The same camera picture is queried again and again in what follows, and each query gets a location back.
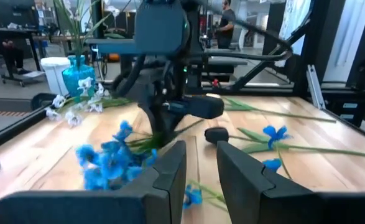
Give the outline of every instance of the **black cylinder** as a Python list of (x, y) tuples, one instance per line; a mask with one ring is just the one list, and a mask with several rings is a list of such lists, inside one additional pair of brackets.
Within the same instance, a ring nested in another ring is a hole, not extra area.
[[(97, 24), (102, 19), (102, 1), (91, 0), (94, 3), (91, 8), (91, 21), (93, 25)], [(104, 26), (101, 24), (93, 33), (94, 38), (103, 39), (104, 38)]]

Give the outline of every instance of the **white bin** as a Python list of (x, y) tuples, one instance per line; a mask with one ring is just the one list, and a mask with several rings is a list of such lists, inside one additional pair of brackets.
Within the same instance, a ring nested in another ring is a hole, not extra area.
[(62, 96), (69, 94), (62, 78), (62, 72), (70, 67), (69, 59), (66, 57), (48, 57), (41, 59), (40, 63), (45, 71), (51, 92)]

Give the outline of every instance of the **teal glass vase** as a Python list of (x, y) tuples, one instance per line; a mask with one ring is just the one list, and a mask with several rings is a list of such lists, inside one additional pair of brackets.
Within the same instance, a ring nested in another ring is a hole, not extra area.
[(78, 89), (78, 81), (84, 80), (88, 77), (92, 78), (91, 88), (88, 90), (88, 95), (95, 92), (95, 69), (85, 64), (85, 56), (80, 57), (80, 67), (77, 68), (76, 56), (68, 57), (70, 61), (70, 68), (62, 72), (62, 78), (65, 82), (66, 89), (71, 97), (80, 96), (83, 93), (82, 89)]

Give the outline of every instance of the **man in black shirt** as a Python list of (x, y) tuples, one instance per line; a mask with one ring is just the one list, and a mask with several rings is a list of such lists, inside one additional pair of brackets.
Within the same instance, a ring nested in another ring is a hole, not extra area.
[(224, 13), (222, 14), (221, 22), (219, 24), (219, 29), (217, 29), (217, 41), (219, 49), (228, 49), (229, 45), (231, 45), (232, 35), (233, 35), (233, 27), (232, 22), (227, 20), (228, 18), (235, 19), (235, 15), (233, 10), (231, 9), (231, 0), (223, 0), (222, 9)]

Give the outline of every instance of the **wooden table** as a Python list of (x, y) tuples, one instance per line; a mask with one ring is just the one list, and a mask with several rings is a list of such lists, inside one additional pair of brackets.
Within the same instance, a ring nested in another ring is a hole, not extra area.
[[(329, 118), (300, 98), (236, 97), (250, 105), (272, 111), (291, 112)], [(122, 120), (128, 120), (136, 131), (149, 132), (146, 115), (136, 105), (109, 108), (102, 114), (88, 114), (81, 126), (70, 129), (66, 122), (43, 120), (0, 147), (0, 197), (18, 190), (82, 189), (83, 179), (75, 156), (80, 144), (109, 141)], [(198, 118), (187, 116), (180, 127)], [(225, 112), (219, 118), (200, 123), (180, 136), (187, 142), (187, 180), (221, 191), (215, 147), (205, 141), (204, 130), (224, 126), (230, 134), (239, 134), (237, 127), (257, 133), (267, 125), (286, 125), (292, 139), (287, 143), (300, 146), (335, 147), (365, 152), (365, 137), (343, 123), (324, 123), (252, 112)], [(232, 139), (236, 147), (246, 142)], [(274, 152), (255, 154), (263, 161), (276, 157)], [(297, 183), (314, 191), (365, 191), (365, 159), (338, 154), (285, 152), (287, 168)], [(279, 174), (285, 175), (283, 169)], [(208, 204), (185, 210), (183, 223), (230, 223), (229, 215)]]

